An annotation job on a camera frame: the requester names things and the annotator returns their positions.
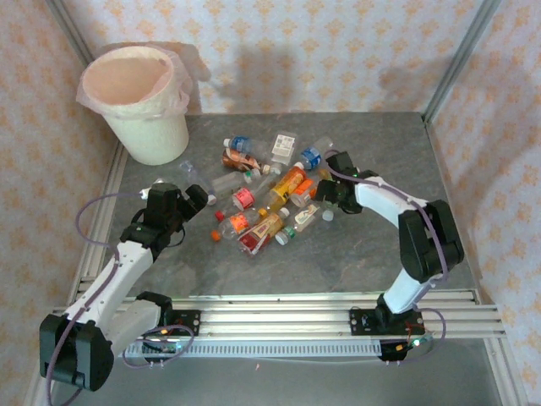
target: red bottle label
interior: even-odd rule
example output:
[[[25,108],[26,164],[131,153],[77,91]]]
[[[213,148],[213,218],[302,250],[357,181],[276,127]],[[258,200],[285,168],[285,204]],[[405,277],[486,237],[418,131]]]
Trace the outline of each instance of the red bottle label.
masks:
[[[235,197],[237,198],[238,202],[241,204],[243,209],[248,209],[255,202],[254,195],[252,195],[252,193],[246,188],[240,189],[235,194]]]

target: patterned wallpaper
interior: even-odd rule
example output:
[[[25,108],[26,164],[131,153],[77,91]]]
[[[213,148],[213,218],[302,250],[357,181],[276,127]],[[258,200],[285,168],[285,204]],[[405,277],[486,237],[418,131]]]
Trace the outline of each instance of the patterned wallpaper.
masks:
[[[434,123],[472,269],[500,305],[529,400],[539,404],[540,22],[537,1],[502,2]]]
[[[115,139],[75,102],[83,67],[45,2],[2,6],[0,403],[13,406],[36,365],[42,318],[68,299],[83,247],[74,216],[99,193]]]
[[[190,112],[333,112],[423,111],[481,0],[65,3],[94,52],[182,42],[201,82]]]

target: red bottle cap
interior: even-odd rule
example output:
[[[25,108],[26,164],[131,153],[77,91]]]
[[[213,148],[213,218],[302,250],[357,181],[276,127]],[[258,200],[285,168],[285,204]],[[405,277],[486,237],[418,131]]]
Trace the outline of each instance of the red bottle cap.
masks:
[[[214,213],[214,216],[218,219],[219,222],[223,222],[223,219],[226,218],[223,213],[219,210]]]

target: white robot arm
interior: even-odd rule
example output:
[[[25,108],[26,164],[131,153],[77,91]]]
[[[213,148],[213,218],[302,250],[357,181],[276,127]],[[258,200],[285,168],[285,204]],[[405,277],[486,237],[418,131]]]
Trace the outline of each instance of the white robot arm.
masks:
[[[115,356],[172,310],[170,298],[143,293],[113,319],[135,281],[169,245],[171,236],[183,231],[183,224],[205,207],[207,194],[198,185],[190,186],[186,194],[188,199],[173,184],[154,184],[146,208],[123,231],[118,255],[63,315],[48,315],[41,323],[41,376],[51,368],[53,380],[96,391],[109,376]]]

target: water bottle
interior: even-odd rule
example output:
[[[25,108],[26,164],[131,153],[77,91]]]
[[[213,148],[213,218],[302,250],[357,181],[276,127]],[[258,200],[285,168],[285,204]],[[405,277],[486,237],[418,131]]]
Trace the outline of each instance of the water bottle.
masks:
[[[304,231],[304,229],[313,224],[315,220],[320,218],[320,207],[314,203],[310,203],[306,207],[299,210],[292,220],[275,235],[275,240],[280,245],[286,245],[295,235]]]
[[[226,138],[223,141],[223,146],[231,148],[243,154],[254,156],[261,161],[268,162],[271,158],[271,146],[260,140],[252,140],[248,137],[237,136],[234,138]]]
[[[185,176],[186,180],[188,181],[188,185],[198,184],[199,186],[201,186],[201,188],[203,188],[203,190],[209,196],[209,206],[213,206],[216,203],[216,192],[212,188],[209,180],[202,176],[197,171],[197,169],[195,169],[194,165],[192,165],[192,162],[181,162],[180,165],[178,165],[178,169],[180,169],[180,171]]]
[[[299,161],[303,164],[304,169],[314,169],[321,163],[321,159],[325,158],[325,153],[333,146],[333,142],[329,137],[323,137],[315,141],[312,146],[301,152]]]
[[[227,175],[223,175],[212,180],[210,182],[210,186],[216,193],[217,197],[225,197],[227,195],[232,195],[244,184],[251,184],[259,178],[261,178],[261,172],[259,169],[254,169],[245,173],[231,172]]]
[[[222,237],[224,239],[234,239],[243,231],[257,224],[263,217],[266,217],[266,211],[263,209],[255,210],[254,208],[250,208],[246,211],[241,211],[221,222],[218,230],[211,233],[211,237],[215,241],[219,241]]]

